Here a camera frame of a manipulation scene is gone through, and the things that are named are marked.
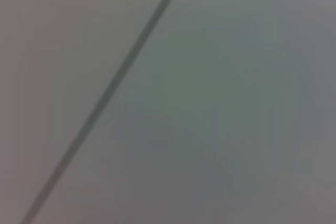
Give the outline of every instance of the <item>dark line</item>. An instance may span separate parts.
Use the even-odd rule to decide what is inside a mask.
[[[107,106],[109,100],[115,93],[116,89],[118,88],[119,84],[121,83],[122,79],[126,75],[127,71],[130,69],[132,63],[140,53],[141,49],[145,45],[147,39],[149,38],[151,32],[157,25],[158,21],[160,20],[162,14],[166,10],[167,6],[169,5],[171,0],[161,0],[159,5],[157,6],[155,12],[153,13],[152,17],[146,24],[145,28],[140,33],[138,39],[134,43],[133,47],[131,48],[130,52],[128,53],[127,57],[125,58],[124,62],[118,69],[117,73],[115,74],[114,78],[109,83],[106,91],[88,116],[87,120],[85,121],[84,125],[78,132],[77,136],[74,138],[73,142],[70,144],[69,148],[61,158],[60,162],[57,164],[56,168],[54,169],[51,176],[48,178],[47,182],[45,183],[44,187],[41,189],[35,200],[33,201],[31,207],[27,211],[26,215],[24,216],[21,224],[32,224],[34,219],[36,218],[37,214],[41,210],[43,204],[49,197],[50,193],[57,185],[58,181],[64,174],[65,170],[71,163],[72,159],[80,149],[81,145],[85,141],[86,137],[89,135],[90,131],[94,127],[95,123],[97,122],[99,116],[104,111],[105,107]]]

